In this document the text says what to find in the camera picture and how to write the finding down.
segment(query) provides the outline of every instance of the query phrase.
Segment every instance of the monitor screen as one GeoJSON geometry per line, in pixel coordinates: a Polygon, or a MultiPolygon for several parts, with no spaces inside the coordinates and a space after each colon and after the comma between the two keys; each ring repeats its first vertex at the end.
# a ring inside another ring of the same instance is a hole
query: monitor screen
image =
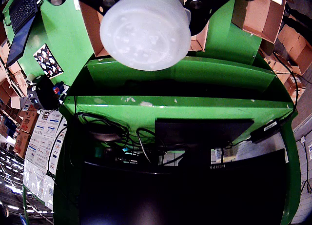
{"type": "Polygon", "coordinates": [[[30,34],[32,24],[34,22],[35,16],[33,16],[15,35],[10,47],[10,52],[8,55],[8,60],[6,66],[11,66],[14,62],[20,59],[26,47],[27,39],[30,34]]]}
{"type": "Polygon", "coordinates": [[[280,224],[284,149],[201,168],[85,162],[82,225],[280,224]]]}

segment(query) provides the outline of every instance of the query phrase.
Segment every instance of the black panel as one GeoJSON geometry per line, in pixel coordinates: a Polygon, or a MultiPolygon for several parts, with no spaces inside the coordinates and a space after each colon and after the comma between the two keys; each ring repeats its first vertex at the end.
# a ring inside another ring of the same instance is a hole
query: black panel
{"type": "Polygon", "coordinates": [[[81,224],[280,224],[286,193],[284,149],[184,169],[116,169],[85,163],[81,224]]]}
{"type": "Polygon", "coordinates": [[[234,141],[253,123],[249,119],[157,119],[155,133],[165,144],[205,143],[210,148],[216,148],[234,141]]]}

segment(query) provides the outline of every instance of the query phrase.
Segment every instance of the paper sheet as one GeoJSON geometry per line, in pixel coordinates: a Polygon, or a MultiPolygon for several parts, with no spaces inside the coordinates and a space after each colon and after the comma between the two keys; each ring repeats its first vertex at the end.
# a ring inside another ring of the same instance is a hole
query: paper sheet
{"type": "MultiPolygon", "coordinates": [[[[66,119],[62,119],[62,121],[61,121],[61,123],[60,123],[60,125],[58,127],[58,131],[57,131],[56,136],[65,127],[67,127],[67,121],[66,121],[66,119]]],[[[59,136],[58,136],[58,138],[57,138],[57,140],[55,142],[55,145],[53,146],[53,150],[52,150],[52,154],[51,154],[51,158],[50,158],[49,170],[54,175],[56,173],[56,168],[57,168],[58,161],[59,161],[59,152],[60,152],[60,149],[61,149],[61,147],[63,145],[63,140],[64,140],[64,137],[65,137],[65,134],[66,134],[66,130],[67,129],[63,130],[59,134],[59,136]]]]}
{"type": "Polygon", "coordinates": [[[23,183],[50,209],[53,209],[54,181],[47,175],[48,160],[53,147],[49,168],[50,172],[55,174],[66,130],[58,136],[55,146],[52,144],[56,135],[65,126],[67,126],[66,119],[62,118],[58,111],[46,115],[40,114],[25,157],[23,183]]]}

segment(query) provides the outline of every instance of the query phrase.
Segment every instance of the white round lid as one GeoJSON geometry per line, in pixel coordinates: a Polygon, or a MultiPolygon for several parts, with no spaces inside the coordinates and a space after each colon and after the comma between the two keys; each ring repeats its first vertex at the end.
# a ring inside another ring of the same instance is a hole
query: white round lid
{"type": "Polygon", "coordinates": [[[103,17],[100,38],[118,62],[138,70],[162,70],[188,53],[188,25],[184,8],[160,0],[119,1],[103,17]]]}

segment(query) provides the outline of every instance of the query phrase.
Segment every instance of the brown cardboard box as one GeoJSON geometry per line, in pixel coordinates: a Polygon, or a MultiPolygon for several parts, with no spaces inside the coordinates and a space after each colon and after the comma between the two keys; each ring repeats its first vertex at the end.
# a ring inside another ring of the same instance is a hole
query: brown cardboard box
{"type": "Polygon", "coordinates": [[[3,62],[6,63],[8,59],[8,55],[10,52],[10,47],[8,45],[8,40],[5,40],[0,47],[0,57],[2,58],[3,62]]]}
{"type": "Polygon", "coordinates": [[[108,56],[109,53],[103,47],[99,36],[100,18],[102,15],[99,13],[99,16],[95,9],[82,2],[79,2],[79,5],[94,55],[96,57],[108,56]]]}
{"type": "MultiPolygon", "coordinates": [[[[300,78],[298,76],[295,75],[296,81],[297,81],[297,85],[298,85],[298,100],[301,98],[302,94],[304,93],[304,91],[306,90],[305,85],[301,82],[300,78]]],[[[287,79],[287,81],[284,84],[286,90],[288,91],[288,94],[290,95],[293,103],[296,102],[296,84],[294,82],[293,77],[290,75],[287,79]]]]}
{"type": "Polygon", "coordinates": [[[259,50],[259,52],[260,54],[262,54],[262,56],[264,57],[264,60],[267,62],[267,64],[269,64],[269,66],[274,71],[274,73],[276,73],[277,77],[279,78],[279,80],[281,80],[282,84],[286,82],[286,80],[288,79],[290,75],[290,72],[289,70],[285,68],[285,66],[282,63],[279,62],[278,59],[280,59],[291,71],[293,71],[294,69],[296,70],[299,69],[298,66],[290,65],[288,61],[286,61],[286,59],[284,59],[278,53],[276,54],[276,56],[278,57],[277,59],[273,54],[269,56],[262,50],[259,50]]]}
{"type": "Polygon", "coordinates": [[[18,132],[13,151],[18,153],[21,158],[25,158],[30,138],[31,136],[28,133],[23,131],[18,132]]]}
{"type": "Polygon", "coordinates": [[[28,110],[25,113],[25,116],[24,116],[23,122],[21,123],[20,129],[31,135],[33,133],[35,126],[36,126],[37,119],[38,119],[37,111],[28,110]]]}
{"type": "Polygon", "coordinates": [[[11,107],[15,109],[20,109],[20,97],[18,95],[11,96],[11,107]]]}
{"type": "Polygon", "coordinates": [[[18,112],[18,116],[19,116],[21,119],[24,119],[25,114],[26,114],[26,111],[23,111],[23,110],[20,110],[20,111],[18,112]]]}
{"type": "Polygon", "coordinates": [[[278,34],[278,39],[284,45],[289,56],[298,64],[303,75],[312,63],[312,47],[302,35],[293,28],[284,25],[278,34]]]}
{"type": "MultiPolygon", "coordinates": [[[[90,39],[90,43],[93,47],[94,55],[96,57],[108,56],[109,53],[103,47],[102,41],[99,36],[99,27],[103,19],[103,15],[90,6],[79,2],[83,21],[90,39]]],[[[205,28],[196,36],[191,38],[191,47],[189,51],[205,51],[208,24],[205,28]]]]}
{"type": "Polygon", "coordinates": [[[27,97],[28,85],[21,70],[19,70],[13,75],[13,81],[19,86],[19,89],[21,90],[23,95],[27,97]]]}
{"type": "Polygon", "coordinates": [[[14,94],[15,91],[10,87],[8,80],[0,82],[0,99],[4,102],[4,104],[8,104],[11,96],[14,94]]]}
{"type": "Polygon", "coordinates": [[[21,71],[20,64],[18,62],[13,63],[13,65],[9,67],[9,71],[11,71],[12,74],[15,74],[16,72],[21,71]]]}
{"type": "Polygon", "coordinates": [[[282,0],[282,5],[271,0],[235,0],[232,23],[274,44],[282,23],[285,3],[286,0],[282,0]]]}
{"type": "Polygon", "coordinates": [[[6,134],[7,129],[8,128],[3,123],[0,124],[0,134],[5,138],[8,137],[8,135],[6,134]]]}
{"type": "Polygon", "coordinates": [[[208,24],[209,22],[206,24],[201,32],[191,37],[191,48],[189,51],[205,52],[208,24]]]}

